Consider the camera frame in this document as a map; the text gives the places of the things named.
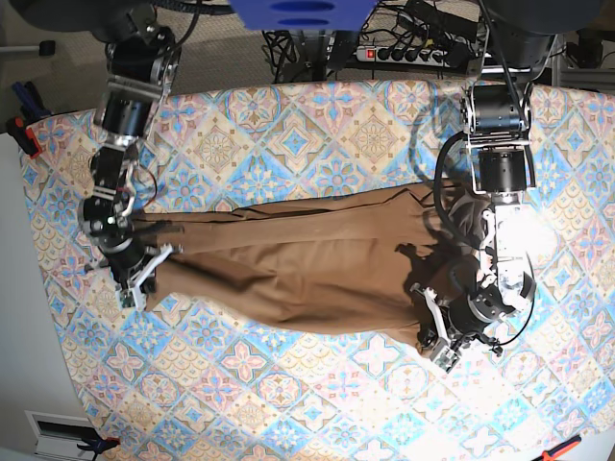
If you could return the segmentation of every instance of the patterned tablecloth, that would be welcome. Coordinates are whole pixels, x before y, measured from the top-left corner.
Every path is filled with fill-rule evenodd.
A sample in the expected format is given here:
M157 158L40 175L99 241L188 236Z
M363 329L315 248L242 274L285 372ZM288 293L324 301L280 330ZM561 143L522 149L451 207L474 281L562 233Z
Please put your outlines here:
M367 82L170 98L141 153L163 189L148 211L430 178L459 129L459 96L453 83ZM76 216L103 140L92 112L38 123L44 153L22 160L38 263L75 390L94 426L121 439L110 458L477 459L611 428L615 97L537 87L532 105L536 309L502 357L469 352L449 376L375 332L272 329L182 296L118 310L109 276L83 271L98 256ZM460 155L449 166L467 175Z

